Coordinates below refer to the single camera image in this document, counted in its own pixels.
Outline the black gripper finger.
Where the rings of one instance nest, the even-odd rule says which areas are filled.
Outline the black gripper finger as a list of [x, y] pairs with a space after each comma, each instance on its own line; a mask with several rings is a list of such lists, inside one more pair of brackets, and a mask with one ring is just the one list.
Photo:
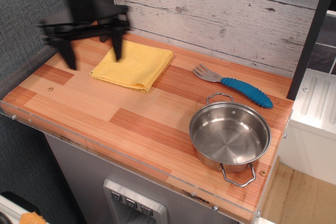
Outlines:
[[56, 40], [56, 47], [68, 67], [72, 70], [76, 70], [76, 57], [72, 49], [71, 42], [68, 40], [58, 39]]
[[114, 31], [111, 35], [116, 61], [119, 61], [122, 56], [122, 40], [123, 40], [122, 36], [123, 31], [121, 30]]

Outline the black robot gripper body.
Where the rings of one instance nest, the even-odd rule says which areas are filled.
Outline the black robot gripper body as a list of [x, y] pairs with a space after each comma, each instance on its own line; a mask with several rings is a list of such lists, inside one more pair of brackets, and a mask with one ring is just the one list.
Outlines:
[[[50, 45], [56, 45], [56, 40], [68, 41], [95, 37], [108, 32], [110, 29], [98, 25], [98, 9], [95, 0], [66, 0], [67, 8], [58, 13], [41, 19], [38, 25], [44, 30], [44, 38]], [[113, 15], [118, 16], [115, 31], [121, 30], [125, 34], [130, 30], [127, 17], [128, 7], [115, 5]]]

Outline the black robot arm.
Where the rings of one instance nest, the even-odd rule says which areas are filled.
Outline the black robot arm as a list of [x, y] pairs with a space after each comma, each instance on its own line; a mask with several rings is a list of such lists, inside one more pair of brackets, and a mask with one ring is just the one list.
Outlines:
[[70, 69], [75, 70], [76, 57], [73, 40], [99, 37], [102, 42], [112, 40], [116, 59], [122, 56], [122, 38], [130, 29], [128, 7], [111, 0], [66, 0], [68, 6], [39, 21], [45, 42], [53, 46]]

